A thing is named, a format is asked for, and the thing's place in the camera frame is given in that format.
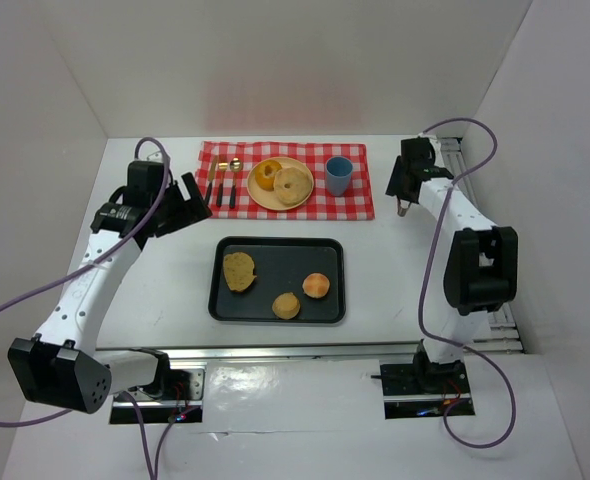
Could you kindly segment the metal tongs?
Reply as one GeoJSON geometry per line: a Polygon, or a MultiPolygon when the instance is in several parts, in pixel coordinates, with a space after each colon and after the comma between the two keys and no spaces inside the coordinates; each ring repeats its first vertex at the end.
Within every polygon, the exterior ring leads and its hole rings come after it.
{"type": "Polygon", "coordinates": [[[412,203],[407,200],[397,199],[397,215],[404,217],[410,210],[412,203]]]}

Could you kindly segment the orange glazed donut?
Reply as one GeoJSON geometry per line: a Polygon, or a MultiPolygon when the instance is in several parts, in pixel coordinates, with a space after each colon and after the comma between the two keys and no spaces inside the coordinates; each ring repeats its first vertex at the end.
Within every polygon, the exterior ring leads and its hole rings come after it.
{"type": "Polygon", "coordinates": [[[258,164],[254,169],[254,178],[257,185],[265,191],[274,190],[276,174],[282,169],[279,161],[267,159],[258,164]]]}

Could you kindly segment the large pale bagel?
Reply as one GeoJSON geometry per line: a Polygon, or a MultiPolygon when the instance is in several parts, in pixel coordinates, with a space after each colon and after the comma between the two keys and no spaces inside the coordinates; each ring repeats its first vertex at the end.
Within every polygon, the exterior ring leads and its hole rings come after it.
{"type": "Polygon", "coordinates": [[[282,204],[292,206],[309,195],[312,182],[306,173],[297,168],[283,168],[275,175],[273,189],[282,204]]]}

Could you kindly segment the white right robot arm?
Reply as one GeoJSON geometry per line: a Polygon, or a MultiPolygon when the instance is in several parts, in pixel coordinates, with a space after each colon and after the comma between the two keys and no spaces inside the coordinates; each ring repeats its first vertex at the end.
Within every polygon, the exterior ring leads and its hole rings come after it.
{"type": "Polygon", "coordinates": [[[438,309],[422,316],[420,356],[441,369],[462,359],[463,346],[488,314],[513,300],[517,290],[516,231],[486,218],[453,180],[438,159],[438,143],[418,136],[400,142],[386,188],[400,216],[417,205],[437,220],[420,299],[434,294],[438,309]]]}

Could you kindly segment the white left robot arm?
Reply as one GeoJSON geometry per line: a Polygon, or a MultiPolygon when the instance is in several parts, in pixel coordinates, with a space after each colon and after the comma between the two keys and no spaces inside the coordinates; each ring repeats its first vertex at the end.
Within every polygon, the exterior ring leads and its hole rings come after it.
{"type": "Polygon", "coordinates": [[[99,353],[97,339],[125,275],[147,241],[210,217],[192,173],[171,179],[161,163],[135,160],[126,185],[95,213],[81,264],[55,309],[30,339],[15,339],[8,360],[26,400],[87,414],[112,395],[170,386],[169,357],[154,349],[99,353]]]}

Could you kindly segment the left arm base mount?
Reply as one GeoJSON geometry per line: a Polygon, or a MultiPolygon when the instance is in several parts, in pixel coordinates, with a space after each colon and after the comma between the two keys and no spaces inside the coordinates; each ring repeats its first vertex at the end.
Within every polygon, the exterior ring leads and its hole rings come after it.
{"type": "Polygon", "coordinates": [[[205,377],[203,366],[172,369],[160,393],[152,393],[144,387],[131,388],[128,393],[138,404],[146,425],[161,425],[170,420],[198,424],[203,420],[205,377]]]}

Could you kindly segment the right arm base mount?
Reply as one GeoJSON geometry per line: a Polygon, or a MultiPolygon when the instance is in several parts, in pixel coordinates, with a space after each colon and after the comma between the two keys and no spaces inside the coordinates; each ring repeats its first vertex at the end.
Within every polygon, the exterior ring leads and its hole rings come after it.
{"type": "Polygon", "coordinates": [[[386,420],[475,414],[464,362],[431,363],[417,351],[405,363],[384,363],[370,376],[381,386],[386,420]]]}

